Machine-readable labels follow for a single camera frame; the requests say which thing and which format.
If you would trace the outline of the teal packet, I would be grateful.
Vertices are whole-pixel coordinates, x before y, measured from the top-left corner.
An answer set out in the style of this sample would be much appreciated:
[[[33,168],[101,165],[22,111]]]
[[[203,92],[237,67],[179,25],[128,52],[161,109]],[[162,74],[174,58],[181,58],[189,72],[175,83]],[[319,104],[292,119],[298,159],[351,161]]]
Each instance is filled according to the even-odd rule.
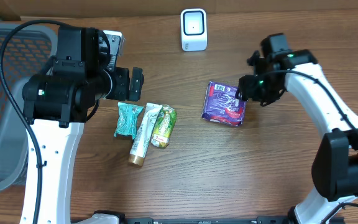
[[[114,137],[117,135],[131,136],[134,140],[137,132],[137,118],[141,114],[144,107],[123,102],[119,102],[117,105],[119,118],[114,132]]]

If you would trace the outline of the purple sanitary pad pack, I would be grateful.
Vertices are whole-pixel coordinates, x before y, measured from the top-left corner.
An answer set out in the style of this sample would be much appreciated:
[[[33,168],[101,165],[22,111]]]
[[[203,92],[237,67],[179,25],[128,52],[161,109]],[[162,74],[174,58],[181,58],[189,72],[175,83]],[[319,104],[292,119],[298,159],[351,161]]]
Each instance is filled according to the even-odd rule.
[[[210,81],[201,117],[215,123],[240,126],[245,117],[247,101],[237,99],[236,92],[236,86]]]

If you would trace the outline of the white tube gold cap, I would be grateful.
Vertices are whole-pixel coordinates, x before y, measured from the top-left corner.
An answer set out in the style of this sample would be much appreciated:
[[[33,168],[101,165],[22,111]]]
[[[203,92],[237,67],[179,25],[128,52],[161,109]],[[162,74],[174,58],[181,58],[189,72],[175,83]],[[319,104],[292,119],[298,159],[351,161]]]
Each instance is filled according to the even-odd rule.
[[[152,131],[162,105],[147,103],[142,122],[137,130],[128,161],[139,167],[143,166]]]

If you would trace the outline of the green yellow snack pouch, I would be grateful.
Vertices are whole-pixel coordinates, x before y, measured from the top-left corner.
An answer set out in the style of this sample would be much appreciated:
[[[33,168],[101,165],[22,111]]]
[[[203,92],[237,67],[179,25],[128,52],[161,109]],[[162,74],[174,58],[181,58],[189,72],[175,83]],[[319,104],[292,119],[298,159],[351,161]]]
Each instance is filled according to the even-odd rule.
[[[162,105],[150,142],[155,147],[166,148],[169,145],[170,136],[177,121],[177,112],[169,105]]]

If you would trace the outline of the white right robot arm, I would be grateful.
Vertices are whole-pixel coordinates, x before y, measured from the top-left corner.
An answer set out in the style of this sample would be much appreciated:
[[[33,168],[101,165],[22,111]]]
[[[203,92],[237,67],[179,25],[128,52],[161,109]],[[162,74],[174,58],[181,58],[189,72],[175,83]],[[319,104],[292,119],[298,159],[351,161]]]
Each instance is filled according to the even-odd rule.
[[[311,168],[313,189],[292,207],[284,223],[329,223],[358,198],[358,115],[336,93],[322,66],[307,49],[293,51],[285,34],[260,43],[247,63],[251,75],[239,79],[236,98],[262,107],[291,93],[316,126],[321,143]]]

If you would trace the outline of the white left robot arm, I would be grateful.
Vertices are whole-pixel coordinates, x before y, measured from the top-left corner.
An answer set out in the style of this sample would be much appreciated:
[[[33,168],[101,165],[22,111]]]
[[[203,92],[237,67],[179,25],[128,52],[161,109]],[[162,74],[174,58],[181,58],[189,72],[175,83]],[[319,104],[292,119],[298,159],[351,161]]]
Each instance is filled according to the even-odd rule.
[[[125,38],[113,30],[62,26],[48,69],[22,89],[30,124],[22,223],[69,223],[76,152],[88,110],[101,99],[138,101],[141,68],[120,68]]]

